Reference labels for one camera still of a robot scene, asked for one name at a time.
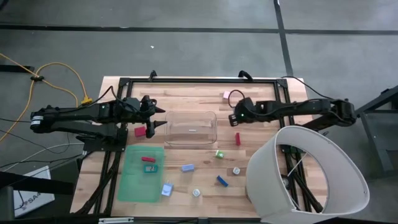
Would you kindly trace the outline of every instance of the wooden tabletop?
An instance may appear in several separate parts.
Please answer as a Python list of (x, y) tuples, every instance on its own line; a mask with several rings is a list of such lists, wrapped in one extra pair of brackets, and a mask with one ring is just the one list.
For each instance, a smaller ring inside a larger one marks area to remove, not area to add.
[[(104, 77), (101, 91), (112, 85), (118, 88), (120, 77)], [(305, 87), (295, 79), (287, 79), (291, 101), (307, 100)], [(165, 149), (163, 181), (174, 184), (171, 197), (161, 196), (156, 203), (120, 202), (117, 200), (121, 171), (124, 157), (119, 166), (118, 181), (114, 197), (112, 216), (135, 217), (235, 217), (257, 218), (253, 205), (245, 192), (246, 166), (250, 157), (264, 145), (280, 128), (278, 121), (271, 123), (240, 124), (231, 127), (228, 115), (232, 109), (223, 99), (224, 91), (239, 89), (253, 101), (275, 100), (272, 85), (257, 83), (135, 83), (132, 97), (141, 99), (149, 95), (157, 100), (157, 106), (166, 111), (174, 112), (206, 112), (212, 111), (217, 117), (217, 142), (210, 146), (171, 147), (165, 143), (165, 126), (158, 127), (151, 139), (137, 139), (134, 128), (141, 124), (129, 124), (127, 145), (161, 146)], [(234, 96), (232, 102), (239, 100)], [(102, 101), (114, 100), (111, 93)], [(156, 114), (152, 120), (162, 121), (167, 113)], [(311, 116), (296, 116), (295, 122), (303, 124), (312, 119)], [(235, 144), (235, 133), (239, 132), (241, 145)], [(224, 159), (216, 159), (216, 150), (224, 152)], [(71, 212), (77, 211), (89, 199), (100, 180), (104, 159), (103, 152), (94, 152), (83, 161), (76, 186)], [(278, 151), (280, 171), (286, 174), (284, 155)], [(182, 173), (181, 166), (194, 164), (195, 171)], [(327, 186), (323, 172), (317, 162), (309, 155), (303, 160), (308, 188), (317, 200), (324, 205)], [(232, 170), (239, 167), (241, 173), (234, 175)], [(216, 177), (222, 176), (228, 187), (218, 183)], [(194, 197), (192, 191), (199, 189), (201, 195)], [(299, 187), (298, 197), (302, 202)], [(108, 187), (104, 191), (103, 211), (108, 197)]]

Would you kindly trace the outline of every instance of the gray floor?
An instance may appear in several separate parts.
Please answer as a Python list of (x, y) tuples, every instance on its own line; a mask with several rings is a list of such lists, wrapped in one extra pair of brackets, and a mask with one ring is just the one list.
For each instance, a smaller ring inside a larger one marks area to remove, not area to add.
[[(280, 0), (286, 29), (398, 29), (398, 1)], [(270, 0), (146, 0), (61, 1), (13, 0), (0, 12), (0, 22), (75, 26), (277, 28)], [(287, 35), (296, 77), (334, 98), (349, 98), (360, 107), (386, 88), (398, 84), (398, 36)], [(82, 76), (96, 98), (105, 75), (236, 76), (246, 70), (254, 77), (286, 75), (278, 34), (216, 34), (156, 32), (50, 32), (0, 30), (0, 52), (26, 65), (64, 62)], [(0, 58), (0, 63), (9, 63)], [(62, 67), (43, 71), (46, 79), (71, 89), (80, 98), (80, 84)], [(15, 119), (27, 101), (27, 75), (0, 75), (0, 117)], [(310, 98), (317, 97), (308, 91)], [(73, 106), (71, 96), (47, 85), (35, 86), (29, 111), (48, 104)], [(24, 116), (29, 120), (29, 113)], [(11, 124), (0, 122), (7, 130)], [(371, 180), (381, 166), (358, 121), (349, 128), (330, 128), (336, 142), (369, 180), (371, 201), (350, 217), (398, 221), (398, 178)], [(65, 133), (35, 135), (20, 123), (13, 133), (44, 146), (67, 142)], [(21, 160), (40, 147), (8, 136), (0, 143), (0, 164)], [(80, 147), (34, 159), (58, 159), (78, 154)], [(21, 164), (10, 171), (26, 173), (40, 164)]]

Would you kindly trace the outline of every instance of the white lampshade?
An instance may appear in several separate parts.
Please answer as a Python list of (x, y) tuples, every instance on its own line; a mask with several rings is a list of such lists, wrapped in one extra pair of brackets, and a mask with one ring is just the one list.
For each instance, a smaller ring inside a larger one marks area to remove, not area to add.
[[(280, 177), (276, 145), (304, 150), (319, 163), (328, 184), (328, 198), (321, 213), (296, 210)], [(369, 202), (369, 189), (353, 161), (335, 143), (315, 131), (288, 126), (250, 158), (247, 191), (261, 222), (316, 223), (361, 211)]]

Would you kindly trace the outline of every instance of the red object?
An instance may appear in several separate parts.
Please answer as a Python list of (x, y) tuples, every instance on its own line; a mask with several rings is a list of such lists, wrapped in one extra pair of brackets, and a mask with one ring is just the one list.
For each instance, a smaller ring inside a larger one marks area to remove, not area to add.
[(141, 160), (142, 160), (142, 161), (145, 161), (145, 162), (155, 162), (155, 159), (154, 159), (154, 158), (145, 157), (145, 156), (141, 157)]
[(239, 135), (239, 133), (235, 134), (235, 140), (236, 140), (236, 145), (240, 146), (241, 145), (241, 136)]
[(146, 135), (145, 134), (145, 127), (134, 128), (134, 135), (136, 137), (141, 137), (141, 136)]

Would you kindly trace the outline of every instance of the green plastic tray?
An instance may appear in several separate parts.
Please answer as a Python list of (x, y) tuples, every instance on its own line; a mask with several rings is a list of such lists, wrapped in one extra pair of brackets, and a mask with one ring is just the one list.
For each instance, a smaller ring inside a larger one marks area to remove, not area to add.
[[(141, 161), (141, 157), (156, 162)], [(144, 173), (144, 165), (158, 166), (156, 173)], [(162, 191), (164, 149), (162, 147), (128, 146), (125, 152), (118, 200), (122, 202), (158, 202)]]

